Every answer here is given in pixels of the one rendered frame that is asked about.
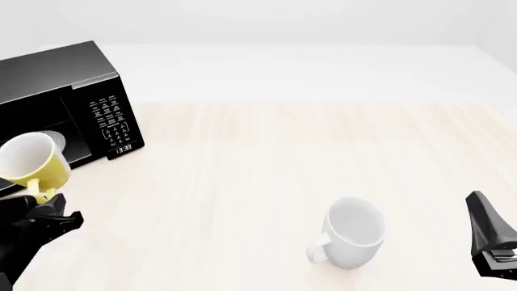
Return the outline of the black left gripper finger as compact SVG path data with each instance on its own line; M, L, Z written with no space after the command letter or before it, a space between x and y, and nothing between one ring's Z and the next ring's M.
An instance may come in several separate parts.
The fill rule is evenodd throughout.
M53 198L36 207L37 215L50 215L62 217L65 211L66 200L62 193L57 193Z
M11 196L1 198L1 214L26 214L37 206L34 196Z

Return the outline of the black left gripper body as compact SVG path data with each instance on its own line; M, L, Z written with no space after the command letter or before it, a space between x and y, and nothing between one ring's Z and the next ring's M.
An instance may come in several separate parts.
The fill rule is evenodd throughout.
M25 218L14 224L13 242L24 246L42 247L72 230L79 229L83 222L80 211L75 211L68 217L37 215Z

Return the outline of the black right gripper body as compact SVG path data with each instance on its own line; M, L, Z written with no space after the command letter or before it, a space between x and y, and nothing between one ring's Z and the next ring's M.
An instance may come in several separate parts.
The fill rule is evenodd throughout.
M517 278L517 242L505 242L471 250L481 277Z

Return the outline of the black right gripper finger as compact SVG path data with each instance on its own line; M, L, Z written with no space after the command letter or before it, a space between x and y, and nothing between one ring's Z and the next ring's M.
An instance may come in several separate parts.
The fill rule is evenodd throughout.
M517 257L517 230L502 219L481 191L465 198L472 230L471 255L488 251L494 257Z

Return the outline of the yellow and white mug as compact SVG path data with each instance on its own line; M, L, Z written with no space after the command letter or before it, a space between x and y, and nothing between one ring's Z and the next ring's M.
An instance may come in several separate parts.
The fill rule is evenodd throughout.
M71 176L71 168L45 133L24 133L0 146L0 178L27 188L40 205L49 202Z

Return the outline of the black microwave oven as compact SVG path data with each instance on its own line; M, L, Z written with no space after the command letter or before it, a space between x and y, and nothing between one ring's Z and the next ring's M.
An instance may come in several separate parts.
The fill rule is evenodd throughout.
M0 146L43 131L63 136L72 168L144 147L122 79L94 41L0 60Z

